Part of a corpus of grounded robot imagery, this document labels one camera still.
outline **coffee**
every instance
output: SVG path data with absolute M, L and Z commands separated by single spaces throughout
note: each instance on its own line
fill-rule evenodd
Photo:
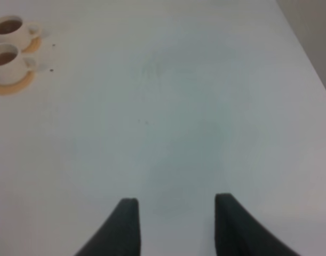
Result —
M 17 54 L 13 52 L 3 52 L 0 54 L 0 66 L 11 62 Z
M 0 23 L 0 35 L 9 34 L 22 26 L 22 22 L 19 20 L 6 20 Z

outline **coffee cup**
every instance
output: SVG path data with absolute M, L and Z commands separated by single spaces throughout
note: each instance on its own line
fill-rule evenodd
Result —
M 0 44 L 0 85 L 11 85 L 21 81 L 29 71 L 35 71 L 36 61 L 21 53 L 12 44 Z
M 24 50 L 31 44 L 32 39 L 41 35 L 41 32 L 42 28 L 39 24 L 24 22 L 19 16 L 0 18 L 0 43 L 14 44 Z

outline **white cup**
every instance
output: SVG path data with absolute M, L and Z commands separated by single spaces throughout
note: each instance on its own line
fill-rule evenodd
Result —
M 17 30 L 8 33 L 0 34 L 0 43 L 10 43 L 19 47 L 21 50 L 26 49 L 31 43 L 31 40 L 40 36 L 42 28 L 35 22 L 24 22 L 19 16 L 4 16 L 0 18 L 0 24 L 5 21 L 20 21 L 21 26 Z
M 0 85 L 10 85 L 22 80 L 29 71 L 35 71 L 36 61 L 26 57 L 12 44 L 0 44 L 0 54 L 14 53 L 15 58 L 0 65 Z

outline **cup handle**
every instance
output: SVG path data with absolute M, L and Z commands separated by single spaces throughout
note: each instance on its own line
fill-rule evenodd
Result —
M 28 67 L 28 71 L 35 71 L 37 68 L 37 61 L 31 57 L 23 57 L 23 60 Z
M 41 35 L 41 33 L 42 33 L 42 26 L 40 24 L 38 24 L 37 22 L 27 22 L 26 23 L 26 26 L 29 29 L 29 34 L 30 34 L 30 37 L 32 39 L 34 39 L 36 37 L 39 37 Z M 30 27 L 35 27 L 36 30 L 35 31 L 32 31 L 32 30 L 30 30 Z

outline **table surface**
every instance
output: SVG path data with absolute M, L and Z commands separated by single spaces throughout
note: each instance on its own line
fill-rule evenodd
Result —
M 70 256 L 123 197 L 142 255 L 216 255 L 232 193 L 326 255 L 326 91 L 273 0 L 0 0 L 44 27 L 0 96 L 0 256 Z

